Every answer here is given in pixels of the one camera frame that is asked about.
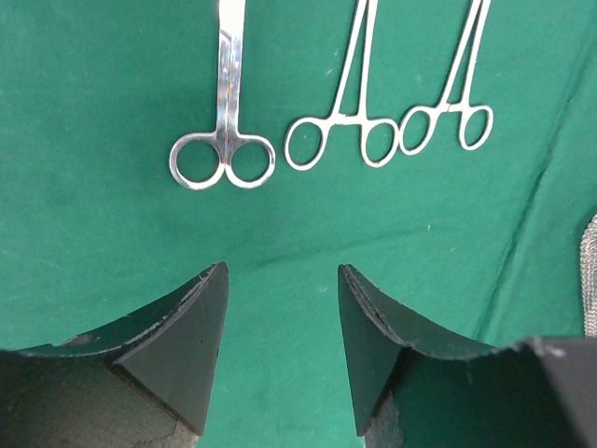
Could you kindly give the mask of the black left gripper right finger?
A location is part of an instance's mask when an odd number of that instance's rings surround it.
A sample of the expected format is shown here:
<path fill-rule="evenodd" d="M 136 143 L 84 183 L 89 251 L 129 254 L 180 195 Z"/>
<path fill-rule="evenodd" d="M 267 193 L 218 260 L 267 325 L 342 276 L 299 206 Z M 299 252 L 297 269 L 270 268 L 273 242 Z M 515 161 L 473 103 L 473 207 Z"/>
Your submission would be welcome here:
<path fill-rule="evenodd" d="M 596 342 L 466 338 L 338 269 L 357 434 L 369 447 L 592 447 Z"/>

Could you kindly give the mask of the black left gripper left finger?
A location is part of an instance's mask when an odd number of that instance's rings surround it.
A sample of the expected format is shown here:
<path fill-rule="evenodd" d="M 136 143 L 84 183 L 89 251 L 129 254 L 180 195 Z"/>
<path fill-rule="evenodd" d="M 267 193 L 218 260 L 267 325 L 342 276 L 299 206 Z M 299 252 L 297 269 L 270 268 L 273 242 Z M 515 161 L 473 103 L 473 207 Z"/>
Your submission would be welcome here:
<path fill-rule="evenodd" d="M 173 292 L 59 345 L 1 354 L 5 447 L 193 447 L 229 298 L 218 262 Z"/>

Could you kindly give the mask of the dark green surgical cloth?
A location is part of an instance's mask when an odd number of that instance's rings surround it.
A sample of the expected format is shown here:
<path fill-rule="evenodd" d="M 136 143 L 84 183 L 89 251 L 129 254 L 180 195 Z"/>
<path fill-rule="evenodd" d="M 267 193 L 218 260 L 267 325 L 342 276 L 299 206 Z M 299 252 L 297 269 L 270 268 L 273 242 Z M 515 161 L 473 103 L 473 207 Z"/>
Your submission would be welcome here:
<path fill-rule="evenodd" d="M 596 212 L 596 5 L 494 1 L 470 101 L 383 167 L 360 127 L 239 189 L 179 186 L 173 143 L 215 125 L 213 1 L 1 5 L 1 344 L 62 343 L 229 266 L 202 447 L 360 447 L 337 269 L 466 337 L 583 332 L 579 241 Z"/>

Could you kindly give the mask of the steel surgical scissors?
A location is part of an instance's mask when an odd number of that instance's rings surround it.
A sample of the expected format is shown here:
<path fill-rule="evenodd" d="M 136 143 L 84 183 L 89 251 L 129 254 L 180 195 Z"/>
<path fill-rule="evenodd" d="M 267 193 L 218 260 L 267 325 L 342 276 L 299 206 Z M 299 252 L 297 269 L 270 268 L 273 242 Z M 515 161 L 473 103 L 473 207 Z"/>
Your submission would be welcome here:
<path fill-rule="evenodd" d="M 190 190 L 205 190 L 222 176 L 241 189 L 256 189 L 265 184 L 274 172 L 276 153 L 270 140 L 260 135 L 239 132 L 240 92 L 243 66 L 244 0 L 218 2 L 218 60 L 216 83 L 215 129 L 209 133 L 188 133 L 173 144 L 169 154 L 169 169 L 176 183 Z M 178 164 L 183 147 L 191 142 L 204 142 L 218 157 L 214 173 L 202 181 L 185 177 Z M 268 156 L 264 172 L 254 180 L 243 180 L 233 169 L 235 153 L 243 146 L 257 144 Z"/>

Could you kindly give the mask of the metal wire mesh tray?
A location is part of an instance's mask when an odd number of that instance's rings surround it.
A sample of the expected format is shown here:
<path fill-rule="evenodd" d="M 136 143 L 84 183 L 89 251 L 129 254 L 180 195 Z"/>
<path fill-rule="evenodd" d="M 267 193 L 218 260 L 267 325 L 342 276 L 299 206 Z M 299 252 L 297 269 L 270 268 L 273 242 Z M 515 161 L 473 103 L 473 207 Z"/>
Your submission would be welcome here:
<path fill-rule="evenodd" d="M 586 337 L 597 333 L 597 216 L 584 230 L 579 250 L 580 284 Z"/>

